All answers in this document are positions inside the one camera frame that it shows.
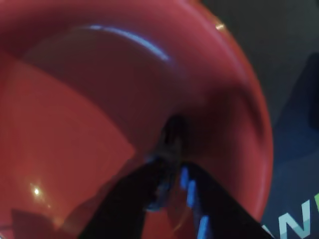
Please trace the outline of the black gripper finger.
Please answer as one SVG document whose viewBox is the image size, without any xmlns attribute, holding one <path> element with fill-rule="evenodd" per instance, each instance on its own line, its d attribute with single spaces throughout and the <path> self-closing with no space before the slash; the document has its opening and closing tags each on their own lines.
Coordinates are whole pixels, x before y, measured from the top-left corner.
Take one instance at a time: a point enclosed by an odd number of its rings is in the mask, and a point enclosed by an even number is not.
<svg viewBox="0 0 319 239">
<path fill-rule="evenodd" d="M 174 166 L 158 158 L 121 178 L 79 238 L 140 239 L 146 207 L 155 199 L 158 186 L 173 173 Z"/>
<path fill-rule="evenodd" d="M 195 163 L 183 163 L 180 187 L 193 211 L 198 239 L 270 239 L 256 221 L 208 172 Z"/>
</svg>

